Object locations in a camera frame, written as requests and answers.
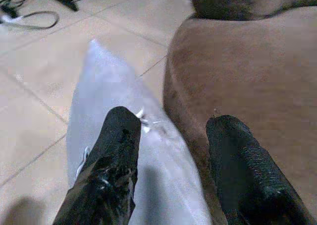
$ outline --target brown sofa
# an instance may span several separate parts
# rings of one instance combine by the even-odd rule
[[[169,46],[164,108],[188,143],[216,225],[226,219],[205,126],[222,114],[251,128],[317,218],[317,7],[292,8],[300,5],[313,3],[276,4],[257,21],[203,19],[215,8],[195,5],[199,18],[185,20]]]

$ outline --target white plastic bag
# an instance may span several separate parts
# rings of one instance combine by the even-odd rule
[[[84,151],[95,144],[108,111],[124,106],[142,117],[130,225],[210,225],[198,171],[187,146],[156,99],[125,62],[90,43],[74,92],[67,131],[68,176],[74,184]]]

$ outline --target tile floor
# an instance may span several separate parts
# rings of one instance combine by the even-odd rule
[[[53,0],[29,0],[21,14],[52,10],[60,22],[44,31],[0,25],[1,225],[51,224],[63,201],[68,114],[88,42],[97,39],[125,59],[162,101],[168,44],[193,12],[190,0],[78,6],[72,12]]]

